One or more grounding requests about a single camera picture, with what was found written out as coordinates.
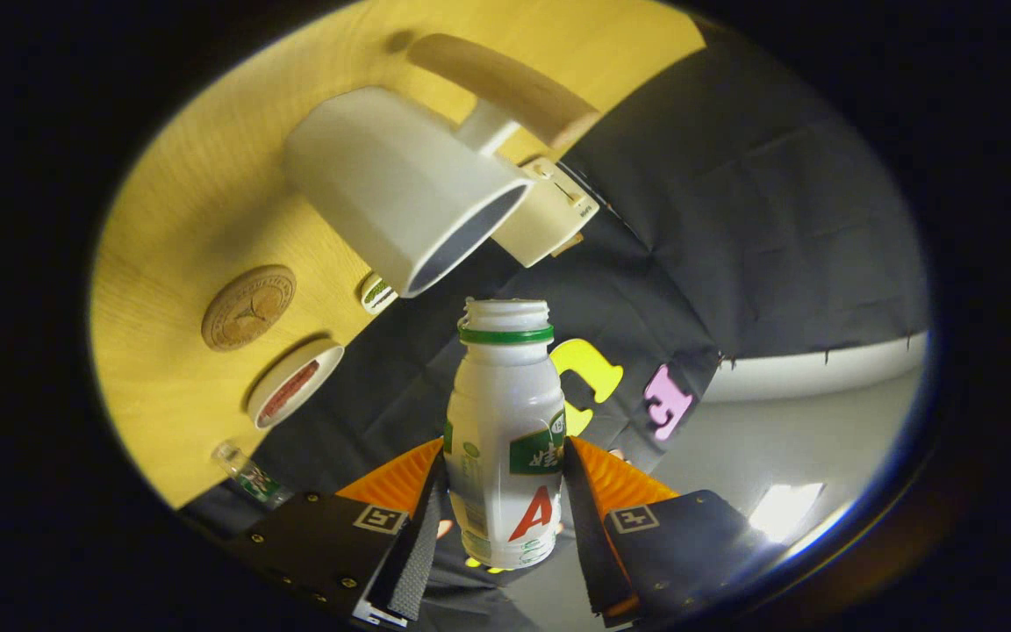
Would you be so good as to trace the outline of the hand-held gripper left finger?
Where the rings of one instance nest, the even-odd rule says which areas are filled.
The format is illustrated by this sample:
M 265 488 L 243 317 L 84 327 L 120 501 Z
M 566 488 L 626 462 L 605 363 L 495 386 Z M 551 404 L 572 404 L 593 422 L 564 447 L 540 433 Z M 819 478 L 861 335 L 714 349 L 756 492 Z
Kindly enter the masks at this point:
M 340 491 L 297 493 L 229 539 L 229 553 L 337 619 L 405 628 L 419 617 L 446 484 L 441 437 Z

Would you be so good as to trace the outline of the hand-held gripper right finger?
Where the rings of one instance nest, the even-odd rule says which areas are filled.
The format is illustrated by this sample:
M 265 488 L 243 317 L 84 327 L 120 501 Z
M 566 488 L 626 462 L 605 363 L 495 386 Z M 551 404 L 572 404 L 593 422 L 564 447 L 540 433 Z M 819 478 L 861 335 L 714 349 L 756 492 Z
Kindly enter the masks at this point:
M 769 568 L 769 536 L 718 493 L 678 493 L 581 437 L 564 444 L 579 568 L 607 627 L 709 607 Z

